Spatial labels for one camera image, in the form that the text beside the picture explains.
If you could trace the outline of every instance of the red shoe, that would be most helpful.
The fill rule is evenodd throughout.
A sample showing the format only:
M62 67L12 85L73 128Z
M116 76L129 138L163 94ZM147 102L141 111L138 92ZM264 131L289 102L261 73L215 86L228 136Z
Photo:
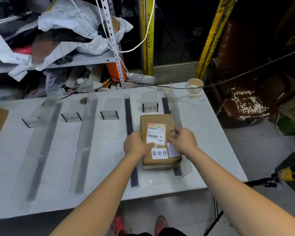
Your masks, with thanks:
M111 228L115 233L115 236L118 236L120 231L124 231L125 235L127 234L127 230L125 227L124 216L122 214L122 209L118 208L116 215L114 217L113 223L111 224Z
M168 223L163 215L157 217L154 227L154 236L158 236L162 229L168 228Z

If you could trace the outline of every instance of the white tabletop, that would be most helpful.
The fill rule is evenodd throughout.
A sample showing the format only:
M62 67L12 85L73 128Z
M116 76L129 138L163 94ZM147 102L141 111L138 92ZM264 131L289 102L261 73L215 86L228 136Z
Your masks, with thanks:
M183 88L185 83L173 84L173 87ZM159 114L163 114L161 102L163 90L160 87L100 92L98 109L104 106L107 98L124 98L129 94L134 131L140 131L140 116L144 114L140 99L142 92L148 91L158 91ZM198 146L236 178L247 181L204 92L202 91L197 97L192 96L188 102L179 100L183 96L190 97L185 90L175 89L174 92L182 126L194 132ZM72 101L86 96L87 94L76 94L63 99L61 113L72 108ZM12 193L25 152L34 131L34 128L28 128L21 118L39 115L43 101L43 98L36 98L0 102L0 107L9 110L8 119L0 132L0 218L76 207L124 156L122 148L126 138L126 123L122 119L124 108L121 108L122 117L119 122L118 120L100 122L97 111L84 194L69 192L81 122L66 123L62 117L59 117L36 200L25 202L23 199L13 197ZM140 187L131 188L128 183L123 200L206 188L193 165L193 172L185 177L174 177L173 170L143 170L142 163L139 163L137 168Z

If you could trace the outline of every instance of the metal shelf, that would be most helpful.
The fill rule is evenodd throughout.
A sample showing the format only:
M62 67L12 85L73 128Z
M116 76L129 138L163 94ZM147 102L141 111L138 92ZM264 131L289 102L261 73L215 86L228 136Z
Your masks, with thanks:
M74 55L72 62L61 64L61 65L56 65L52 63L51 65L46 67L46 69L89 65L89 64L110 63L110 62L115 62L114 52L112 50L106 51L105 53L101 55L77 53ZM0 61L0 73L10 72L16 66L17 64L6 64Z

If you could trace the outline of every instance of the white plastic bag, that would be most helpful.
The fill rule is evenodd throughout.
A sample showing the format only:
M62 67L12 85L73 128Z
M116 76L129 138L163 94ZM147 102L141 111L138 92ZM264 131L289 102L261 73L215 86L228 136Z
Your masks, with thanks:
M97 6L82 0L73 0L83 17L93 29L101 24L101 18ZM38 19L38 28L42 31L50 29L67 28L83 37L94 39L96 33L87 25L81 17L78 9L71 0L56 0L50 11L45 11Z
M129 22L127 22L126 20L122 18L118 18L118 17L116 18L118 19L120 23L119 30L115 34L116 43L118 44L123 38L124 34L132 30L133 25L131 25ZM108 47L102 41L107 46L111 47L106 38L103 38L102 36L97 36L89 43L81 43L81 46L77 47L76 50L81 53L101 55L102 53L108 50Z

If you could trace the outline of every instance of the brown leather chair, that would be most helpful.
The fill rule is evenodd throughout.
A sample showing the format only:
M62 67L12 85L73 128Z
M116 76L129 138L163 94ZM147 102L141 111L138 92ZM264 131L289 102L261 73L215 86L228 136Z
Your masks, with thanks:
M212 82L217 83L249 71L265 59L266 48L262 33L238 20L228 20L213 59ZM255 79L262 70L250 72L223 84L212 86L220 110L232 119L258 119L275 112L275 105L264 96Z

